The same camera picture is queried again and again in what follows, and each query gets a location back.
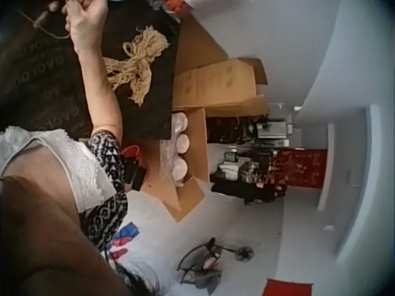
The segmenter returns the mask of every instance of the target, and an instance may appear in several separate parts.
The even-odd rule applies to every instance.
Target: red rug
[[[282,282],[268,279],[262,296],[311,296],[312,284]]]

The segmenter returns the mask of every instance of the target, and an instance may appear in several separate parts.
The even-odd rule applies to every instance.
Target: rope
[[[28,16],[26,13],[24,13],[23,11],[21,11],[20,9],[17,9],[17,12],[18,12],[22,17],[24,17],[25,19],[27,19],[32,25],[35,24],[35,20],[33,20],[31,17],[29,17],[29,16]],[[37,29],[41,30],[41,31],[44,32],[45,34],[47,34],[47,35],[49,35],[49,36],[51,36],[51,37],[53,37],[53,38],[55,38],[55,39],[62,40],[62,39],[67,39],[67,38],[70,37],[70,34],[67,34],[67,35],[65,35],[65,36],[57,36],[57,35],[55,35],[54,33],[51,33],[50,31],[44,29],[41,25],[36,25],[36,27],[37,27]]]
[[[152,26],[140,31],[140,34],[132,42],[124,42],[122,48],[125,54],[130,57],[129,59],[104,58],[112,89],[116,90],[122,84],[129,83],[133,92],[130,99],[141,106],[151,87],[152,72],[150,64],[161,56],[162,52],[168,47],[169,43],[166,37]]]

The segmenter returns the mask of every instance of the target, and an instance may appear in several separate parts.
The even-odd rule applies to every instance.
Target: white cloth
[[[97,207],[116,194],[96,157],[62,129],[43,132],[29,132],[15,126],[6,129],[0,134],[0,176],[18,153],[38,145],[50,149],[63,166],[79,213]]]

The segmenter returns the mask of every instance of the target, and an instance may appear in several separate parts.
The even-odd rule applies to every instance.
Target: black hair
[[[108,251],[104,251],[104,256],[110,264]],[[164,296],[166,294],[165,289],[160,286],[159,281],[149,283],[144,280],[141,276],[133,274],[114,260],[115,272],[122,278],[124,283],[127,285],[130,295],[135,296]]]

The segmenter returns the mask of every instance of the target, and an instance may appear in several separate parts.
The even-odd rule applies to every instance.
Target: hand
[[[107,9],[107,0],[67,0],[65,28],[78,55],[100,51]]]

